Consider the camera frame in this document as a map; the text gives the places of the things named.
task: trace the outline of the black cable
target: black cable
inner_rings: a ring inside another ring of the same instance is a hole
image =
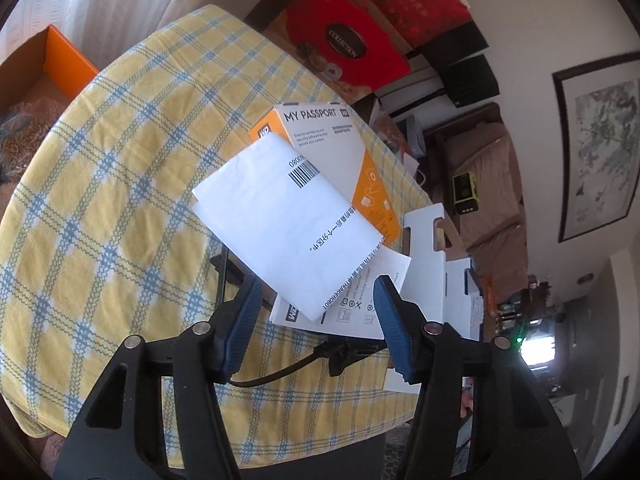
[[[240,287],[244,280],[244,272],[229,259],[229,249],[226,245],[222,245],[220,254],[213,256],[209,259],[209,263],[216,268],[218,272],[218,290],[216,292],[216,308],[218,308],[225,301],[225,289],[226,284],[231,283]],[[273,305],[267,300],[262,298],[262,306],[269,312],[273,308]]]
[[[300,361],[297,361],[292,365],[283,368],[282,370],[278,370],[277,372],[266,375],[264,377],[252,379],[251,381],[229,381],[229,384],[238,388],[253,388],[254,386],[262,386],[263,384],[273,383],[273,381],[277,381],[278,379],[291,375],[293,372],[297,372],[298,370],[300,370],[300,368],[311,364],[316,359],[319,359],[321,357],[329,357],[329,355],[331,355],[334,351],[337,351],[339,346],[341,345],[337,345],[335,342],[325,341],[324,343],[316,346],[311,354],[303,359],[300,359]]]
[[[264,377],[260,377],[257,379],[252,379],[251,381],[229,381],[229,384],[231,384],[232,386],[237,386],[238,388],[253,388],[254,386],[262,386],[263,384],[273,383],[273,381],[277,381],[278,379],[286,377],[293,372],[297,372],[298,370],[300,370],[300,368],[311,364],[318,358],[320,358],[320,354],[309,354],[304,359],[300,359],[300,361],[297,361],[292,365],[283,368],[282,370],[278,370],[273,374],[265,375]]]

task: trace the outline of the framed painting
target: framed painting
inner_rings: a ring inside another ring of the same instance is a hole
[[[640,52],[553,74],[562,127],[559,242],[625,218],[640,173]]]

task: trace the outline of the screw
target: screw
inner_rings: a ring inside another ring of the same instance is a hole
[[[211,325],[206,321],[199,321],[193,325],[193,333],[196,335],[204,335],[211,330]]]
[[[424,331],[430,335],[438,335],[442,333],[442,325],[437,321],[427,321],[424,324]]]
[[[494,344],[501,350],[508,350],[511,347],[511,341],[503,336],[495,338]]]
[[[126,348],[135,348],[140,344],[140,336],[139,335],[130,335],[124,340],[124,346]]]

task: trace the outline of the table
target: table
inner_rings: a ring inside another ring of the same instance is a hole
[[[0,224],[0,384],[27,434],[66,434],[127,335],[167,338],[210,316],[217,273],[208,260],[220,243],[191,212],[191,189],[249,144],[248,129],[271,105],[336,98],[209,6],[129,50],[71,103]],[[358,127],[395,211],[428,205],[375,134]],[[263,310],[235,378],[279,370],[318,341],[271,325]],[[415,396],[382,391],[387,357],[338,378],[319,360],[265,386],[217,386],[239,465],[318,454],[411,418]],[[170,464],[180,467],[170,380],[163,416]]]

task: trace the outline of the white instruction leaflet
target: white instruction leaflet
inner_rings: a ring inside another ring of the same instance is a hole
[[[290,144],[269,134],[194,190],[196,215],[257,276],[319,319],[382,235]]]
[[[402,287],[411,258],[380,247],[358,277],[326,310],[320,319],[311,321],[280,295],[274,302],[269,320],[277,325],[325,334],[384,339],[373,305],[373,283],[384,274],[397,289]]]

